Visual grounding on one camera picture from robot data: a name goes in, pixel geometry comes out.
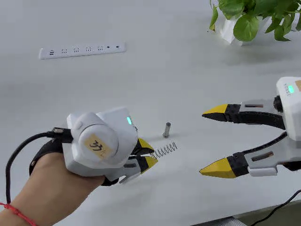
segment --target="red string bracelet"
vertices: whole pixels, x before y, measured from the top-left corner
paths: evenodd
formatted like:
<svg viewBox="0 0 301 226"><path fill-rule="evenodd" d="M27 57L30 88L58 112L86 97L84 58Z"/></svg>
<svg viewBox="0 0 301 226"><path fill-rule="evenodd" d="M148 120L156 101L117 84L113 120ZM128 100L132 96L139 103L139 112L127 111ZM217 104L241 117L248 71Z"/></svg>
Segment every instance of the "red string bracelet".
<svg viewBox="0 0 301 226"><path fill-rule="evenodd" d="M4 204L4 203L1 203L1 202L0 202L0 205L4 206L4 208L6 208L8 210L11 210L13 212L13 214L16 214L17 216L19 216L20 218L22 218L23 220L25 220L31 226L37 226L36 223L33 220L31 220L28 217L24 216L18 209L16 209L12 205Z"/></svg>

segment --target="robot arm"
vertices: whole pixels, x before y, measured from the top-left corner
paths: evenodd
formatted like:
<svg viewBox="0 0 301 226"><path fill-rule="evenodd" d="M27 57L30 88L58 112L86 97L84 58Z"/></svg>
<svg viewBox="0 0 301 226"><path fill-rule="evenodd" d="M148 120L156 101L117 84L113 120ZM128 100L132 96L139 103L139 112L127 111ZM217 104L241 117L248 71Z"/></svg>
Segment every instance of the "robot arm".
<svg viewBox="0 0 301 226"><path fill-rule="evenodd" d="M277 175L277 165L301 169L301 78L283 77L277 82L274 100L253 100L240 105L221 105L203 117L233 123L264 124L286 130L259 147L235 153L200 170L220 178Z"/></svg>
<svg viewBox="0 0 301 226"><path fill-rule="evenodd" d="M63 145L56 142L58 147L55 150L62 150L66 168L75 174L83 177L104 175L109 183L125 176L120 182L125 183L157 163L154 158L140 156L154 150L138 138L126 108L97 114L70 114L67 124L71 131L71 142L63 142ZM30 172L45 152L39 152L34 157Z"/></svg>

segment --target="metal spring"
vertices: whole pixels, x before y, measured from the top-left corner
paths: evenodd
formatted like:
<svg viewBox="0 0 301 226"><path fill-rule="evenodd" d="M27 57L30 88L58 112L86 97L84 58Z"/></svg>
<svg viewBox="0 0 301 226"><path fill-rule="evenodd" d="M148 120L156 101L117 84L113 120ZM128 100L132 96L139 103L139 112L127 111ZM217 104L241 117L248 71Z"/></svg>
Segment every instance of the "metal spring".
<svg viewBox="0 0 301 226"><path fill-rule="evenodd" d="M178 149L178 147L175 144L175 142L172 142L170 144L167 144L164 147L158 148L154 153L151 153L150 156L155 158L155 159L158 159L158 158L161 158L164 155L167 155L167 154L169 154L169 153L171 153L171 152L173 152L177 149Z"/></svg>

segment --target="potted plant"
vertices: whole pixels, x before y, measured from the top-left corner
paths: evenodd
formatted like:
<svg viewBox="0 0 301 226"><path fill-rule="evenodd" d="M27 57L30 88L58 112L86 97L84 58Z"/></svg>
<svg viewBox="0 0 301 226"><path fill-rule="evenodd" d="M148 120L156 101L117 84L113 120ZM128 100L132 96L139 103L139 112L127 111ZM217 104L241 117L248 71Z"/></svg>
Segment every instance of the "potted plant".
<svg viewBox="0 0 301 226"><path fill-rule="evenodd" d="M301 0L218 0L217 6L210 0L210 5L213 14L209 29L215 32L219 8L226 17L222 36L229 42L232 39L252 41L260 29L260 22L268 18L271 18L271 24L265 33L274 31L276 40L290 41L284 36L291 31L296 13L299 14L296 30L301 30Z"/></svg>

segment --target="green led light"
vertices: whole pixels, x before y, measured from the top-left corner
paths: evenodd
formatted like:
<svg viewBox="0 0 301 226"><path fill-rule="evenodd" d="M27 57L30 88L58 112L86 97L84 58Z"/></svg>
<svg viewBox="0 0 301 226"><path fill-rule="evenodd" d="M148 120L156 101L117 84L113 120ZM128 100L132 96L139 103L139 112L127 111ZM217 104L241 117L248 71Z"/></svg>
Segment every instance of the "green led light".
<svg viewBox="0 0 301 226"><path fill-rule="evenodd" d="M127 117L128 124L132 125L132 120L130 117Z"/></svg>
<svg viewBox="0 0 301 226"><path fill-rule="evenodd" d="M293 92L294 92L293 86L289 86L289 87L288 87L288 91L290 91L290 93L293 93Z"/></svg>

